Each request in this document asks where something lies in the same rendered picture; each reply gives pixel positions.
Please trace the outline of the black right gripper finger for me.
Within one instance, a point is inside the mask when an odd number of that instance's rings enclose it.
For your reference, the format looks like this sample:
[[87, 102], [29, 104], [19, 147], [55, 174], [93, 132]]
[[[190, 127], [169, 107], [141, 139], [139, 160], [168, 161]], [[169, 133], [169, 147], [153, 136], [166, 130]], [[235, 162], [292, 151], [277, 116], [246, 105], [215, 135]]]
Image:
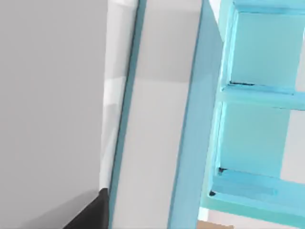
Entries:
[[109, 229], [108, 188], [102, 188], [98, 196], [63, 229]]

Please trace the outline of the pale wooden board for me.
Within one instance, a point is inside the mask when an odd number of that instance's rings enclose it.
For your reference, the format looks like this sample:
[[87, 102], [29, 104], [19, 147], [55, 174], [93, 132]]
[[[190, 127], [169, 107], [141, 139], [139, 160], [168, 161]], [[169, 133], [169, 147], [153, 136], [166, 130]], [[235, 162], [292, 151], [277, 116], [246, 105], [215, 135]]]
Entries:
[[232, 225], [225, 226], [221, 224], [215, 224], [207, 221], [197, 221], [196, 229], [234, 229]]

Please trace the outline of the light blue rack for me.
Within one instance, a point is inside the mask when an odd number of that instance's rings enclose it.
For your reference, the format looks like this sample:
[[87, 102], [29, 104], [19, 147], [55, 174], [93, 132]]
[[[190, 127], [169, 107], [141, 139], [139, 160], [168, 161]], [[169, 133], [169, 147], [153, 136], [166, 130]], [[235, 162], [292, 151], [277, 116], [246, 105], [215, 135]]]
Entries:
[[203, 206], [305, 229], [305, 0], [222, 0]]

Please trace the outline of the blue and white book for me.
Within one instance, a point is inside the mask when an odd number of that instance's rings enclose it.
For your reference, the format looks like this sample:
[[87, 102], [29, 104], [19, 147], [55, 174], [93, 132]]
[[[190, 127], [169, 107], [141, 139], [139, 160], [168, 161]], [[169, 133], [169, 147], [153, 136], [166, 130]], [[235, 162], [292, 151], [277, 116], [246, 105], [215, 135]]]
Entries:
[[209, 0], [135, 0], [109, 229], [196, 229], [223, 41]]

